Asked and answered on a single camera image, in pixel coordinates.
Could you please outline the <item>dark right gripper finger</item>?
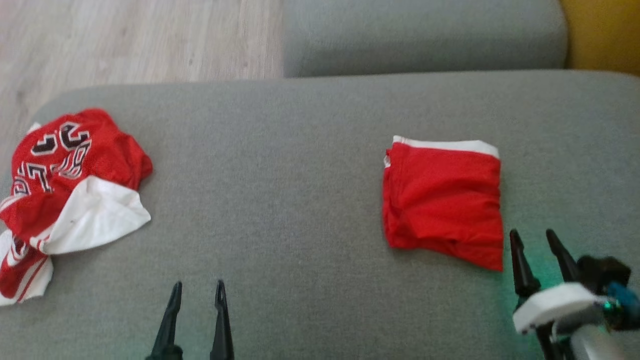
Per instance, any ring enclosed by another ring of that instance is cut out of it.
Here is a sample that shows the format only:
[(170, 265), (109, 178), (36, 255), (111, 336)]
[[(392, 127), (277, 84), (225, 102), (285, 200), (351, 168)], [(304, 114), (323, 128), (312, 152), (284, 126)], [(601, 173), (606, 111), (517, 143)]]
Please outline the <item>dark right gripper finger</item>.
[(565, 248), (564, 244), (560, 241), (556, 232), (551, 228), (547, 228), (545, 235), (551, 253), (553, 253), (557, 259), (564, 282), (579, 282), (581, 273), (578, 264), (570, 252)]
[(525, 246), (516, 228), (509, 231), (509, 241), (514, 291), (519, 300), (526, 300), (540, 291), (541, 283), (532, 272), (525, 256)]

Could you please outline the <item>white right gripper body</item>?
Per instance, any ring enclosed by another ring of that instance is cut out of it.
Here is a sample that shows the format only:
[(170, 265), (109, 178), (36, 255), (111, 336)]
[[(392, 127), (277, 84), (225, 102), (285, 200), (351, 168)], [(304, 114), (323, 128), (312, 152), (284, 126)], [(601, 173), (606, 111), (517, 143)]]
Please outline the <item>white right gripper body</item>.
[(515, 331), (537, 338), (546, 360), (607, 360), (609, 300), (577, 282), (556, 285), (528, 297), (513, 313)]

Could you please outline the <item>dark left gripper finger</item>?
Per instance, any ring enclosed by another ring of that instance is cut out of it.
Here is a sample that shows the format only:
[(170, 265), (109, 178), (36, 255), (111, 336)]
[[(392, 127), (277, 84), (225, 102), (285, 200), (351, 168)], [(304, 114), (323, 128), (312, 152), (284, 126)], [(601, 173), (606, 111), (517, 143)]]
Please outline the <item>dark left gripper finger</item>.
[(147, 360), (182, 360), (183, 349), (175, 344), (178, 313), (181, 309), (183, 283), (174, 284), (162, 321)]
[(211, 360), (234, 360), (233, 333), (231, 330), (226, 285), (218, 280), (215, 288), (214, 307), (217, 310), (215, 319), (214, 341), (210, 351)]

